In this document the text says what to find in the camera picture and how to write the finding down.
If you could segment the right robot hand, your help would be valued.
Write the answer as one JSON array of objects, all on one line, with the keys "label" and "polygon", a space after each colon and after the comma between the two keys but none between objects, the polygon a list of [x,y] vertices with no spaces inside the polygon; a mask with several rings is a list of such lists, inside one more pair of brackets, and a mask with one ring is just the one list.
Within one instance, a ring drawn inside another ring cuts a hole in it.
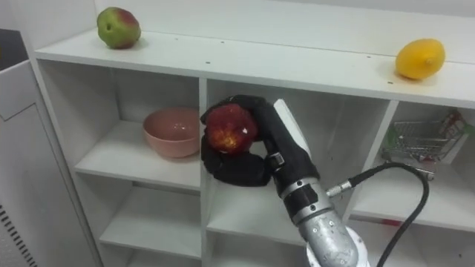
[{"label": "right robot hand", "polygon": [[220,106],[236,104],[254,118],[258,135],[267,150],[266,158],[244,152],[238,155],[224,154],[212,148],[204,135],[201,139],[201,160],[215,179],[240,187],[264,187],[275,181],[278,194],[289,185],[305,177],[320,175],[308,153],[291,137],[274,107],[264,98],[250,95],[234,95],[211,106],[200,117],[206,123],[209,114]]}]

